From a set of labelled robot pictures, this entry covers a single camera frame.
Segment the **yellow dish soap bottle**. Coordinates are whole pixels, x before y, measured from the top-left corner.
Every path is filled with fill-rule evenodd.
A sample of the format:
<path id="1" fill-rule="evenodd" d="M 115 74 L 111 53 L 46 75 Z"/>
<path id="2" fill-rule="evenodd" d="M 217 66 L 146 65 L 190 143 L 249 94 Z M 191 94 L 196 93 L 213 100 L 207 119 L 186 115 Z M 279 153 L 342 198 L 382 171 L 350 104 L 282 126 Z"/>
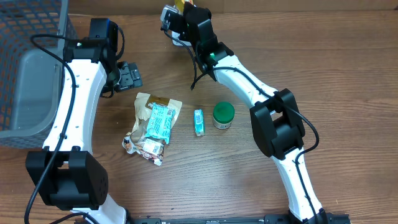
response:
<path id="1" fill-rule="evenodd" d="M 175 0 L 175 7 L 178 9 L 179 14 L 183 14 L 184 4 L 189 2 L 190 4 L 194 5 L 193 0 Z"/>

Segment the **teal snack packet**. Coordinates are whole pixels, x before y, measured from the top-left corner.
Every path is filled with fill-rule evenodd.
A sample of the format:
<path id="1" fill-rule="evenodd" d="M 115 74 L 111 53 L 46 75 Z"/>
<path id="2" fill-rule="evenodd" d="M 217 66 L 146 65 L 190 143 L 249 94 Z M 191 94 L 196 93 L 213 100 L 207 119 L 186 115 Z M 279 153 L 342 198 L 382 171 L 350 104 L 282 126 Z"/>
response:
<path id="1" fill-rule="evenodd" d="M 164 140 L 168 144 L 174 116 L 175 110 L 173 108 L 153 103 L 145 137 Z"/>

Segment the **brown snack wrapper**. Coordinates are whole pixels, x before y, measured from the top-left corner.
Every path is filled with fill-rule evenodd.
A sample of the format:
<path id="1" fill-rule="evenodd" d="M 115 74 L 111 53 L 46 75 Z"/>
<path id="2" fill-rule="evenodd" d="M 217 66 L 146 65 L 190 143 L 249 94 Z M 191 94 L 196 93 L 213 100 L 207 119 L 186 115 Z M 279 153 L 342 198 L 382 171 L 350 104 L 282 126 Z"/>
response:
<path id="1" fill-rule="evenodd" d="M 148 93 L 138 93 L 134 102 L 136 120 L 132 131 L 123 138 L 122 147 L 128 154 L 137 153 L 153 164 L 161 166 L 164 160 L 164 149 L 167 144 L 164 140 L 145 137 L 153 103 L 168 106 L 175 110 L 175 116 L 172 120 L 173 128 L 182 108 L 182 102 Z"/>

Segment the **teal tissue pack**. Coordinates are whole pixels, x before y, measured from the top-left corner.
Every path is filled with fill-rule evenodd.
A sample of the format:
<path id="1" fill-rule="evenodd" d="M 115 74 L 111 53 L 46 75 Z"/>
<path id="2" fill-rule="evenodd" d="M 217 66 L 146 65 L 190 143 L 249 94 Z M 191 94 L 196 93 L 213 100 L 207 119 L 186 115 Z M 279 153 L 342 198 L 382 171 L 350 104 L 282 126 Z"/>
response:
<path id="1" fill-rule="evenodd" d="M 205 120 L 201 109 L 194 111 L 194 127 L 197 136 L 205 135 Z"/>

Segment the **green lid jar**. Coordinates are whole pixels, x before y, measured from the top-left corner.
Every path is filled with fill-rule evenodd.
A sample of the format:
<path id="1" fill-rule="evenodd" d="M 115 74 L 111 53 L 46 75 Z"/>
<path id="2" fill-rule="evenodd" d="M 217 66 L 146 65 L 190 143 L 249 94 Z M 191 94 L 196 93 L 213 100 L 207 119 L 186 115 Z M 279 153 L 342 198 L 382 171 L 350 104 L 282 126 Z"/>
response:
<path id="1" fill-rule="evenodd" d="M 222 101 L 213 108 L 213 125 L 218 129 L 228 129 L 234 119 L 235 110 L 231 103 Z"/>

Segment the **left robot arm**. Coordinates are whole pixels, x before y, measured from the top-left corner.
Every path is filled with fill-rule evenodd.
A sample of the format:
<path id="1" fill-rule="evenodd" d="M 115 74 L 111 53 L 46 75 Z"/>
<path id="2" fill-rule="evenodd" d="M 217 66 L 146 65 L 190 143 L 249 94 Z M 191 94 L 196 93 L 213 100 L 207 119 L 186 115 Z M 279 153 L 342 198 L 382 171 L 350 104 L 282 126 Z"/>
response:
<path id="1" fill-rule="evenodd" d="M 44 204 L 82 217 L 85 223 L 131 223 L 129 212 L 109 195 L 106 169 L 93 157 L 92 134 L 100 98 L 142 86 L 137 65 L 121 60 L 122 29 L 107 18 L 90 22 L 88 37 L 65 39 L 58 58 L 63 87 L 53 126 L 25 167 Z"/>

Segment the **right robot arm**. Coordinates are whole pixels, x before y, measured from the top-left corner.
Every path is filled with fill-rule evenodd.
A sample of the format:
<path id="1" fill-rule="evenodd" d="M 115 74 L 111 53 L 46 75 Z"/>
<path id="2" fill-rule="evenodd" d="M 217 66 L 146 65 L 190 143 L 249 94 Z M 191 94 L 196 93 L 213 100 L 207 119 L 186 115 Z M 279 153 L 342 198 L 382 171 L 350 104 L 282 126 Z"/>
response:
<path id="1" fill-rule="evenodd" d="M 293 93 L 272 88 L 256 78 L 234 52 L 218 41 L 211 23 L 211 12 L 186 1 L 183 10 L 164 6 L 162 31 L 178 34 L 175 41 L 192 56 L 195 71 L 209 75 L 229 88 L 248 106 L 252 135 L 257 147 L 277 166 L 289 200 L 292 223 L 327 223 L 322 204 L 313 191 L 305 165 L 303 137 L 305 125 L 313 124 L 298 109 Z"/>

